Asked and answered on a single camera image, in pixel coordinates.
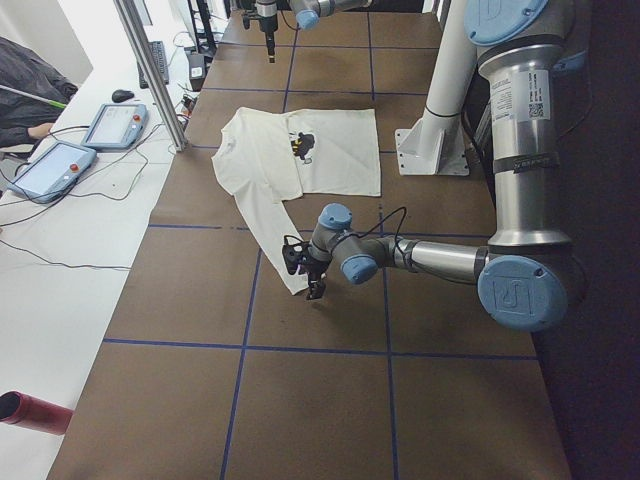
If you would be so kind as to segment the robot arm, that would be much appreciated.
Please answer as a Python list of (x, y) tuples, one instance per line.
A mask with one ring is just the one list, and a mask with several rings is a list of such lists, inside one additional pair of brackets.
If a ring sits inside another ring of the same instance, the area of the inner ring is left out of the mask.
[(536, 332), (561, 321), (584, 290), (570, 238), (557, 220), (559, 155), (552, 80), (583, 65), (587, 1), (454, 1), (444, 24), (422, 117), (399, 130), (403, 175), (452, 174), (464, 163), (461, 116), (474, 75), (489, 85), (497, 227), (486, 247), (366, 239), (350, 210), (327, 205), (300, 252), (285, 248), (290, 273), (305, 274), (308, 298), (338, 264), (360, 284), (384, 267), (473, 284), (499, 324)]
[[(293, 12), (297, 26), (302, 30), (313, 28), (322, 17), (331, 16), (337, 12), (367, 8), (373, 1), (364, 0), (300, 0), (288, 1)], [(260, 31), (264, 34), (269, 63), (276, 61), (275, 33), (278, 30), (278, 6), (276, 0), (257, 0), (250, 2), (251, 8), (247, 18), (250, 21), (256, 18)]]

